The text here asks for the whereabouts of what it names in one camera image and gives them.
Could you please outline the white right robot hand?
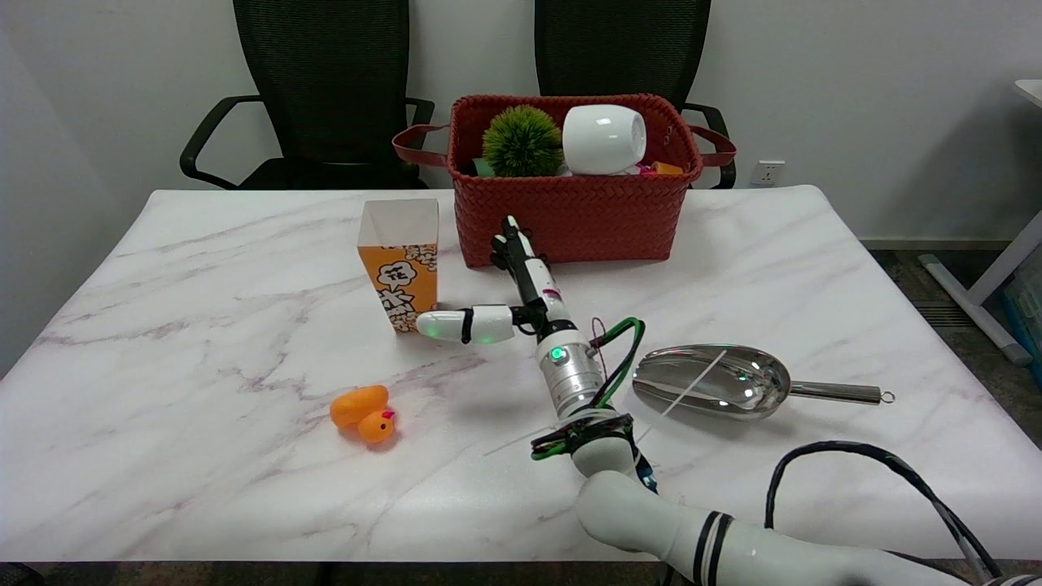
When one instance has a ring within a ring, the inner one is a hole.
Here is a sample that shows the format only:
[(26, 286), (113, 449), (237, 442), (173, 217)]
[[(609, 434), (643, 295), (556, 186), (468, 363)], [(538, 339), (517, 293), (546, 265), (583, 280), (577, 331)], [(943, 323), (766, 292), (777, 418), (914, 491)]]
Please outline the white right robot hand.
[(425, 312), (414, 322), (418, 333), (462, 344), (492, 344), (513, 338), (518, 331), (540, 342), (559, 331), (577, 329), (544, 257), (535, 253), (528, 233), (514, 216), (503, 219), (500, 233), (493, 238), (491, 260), (513, 279), (520, 304)]

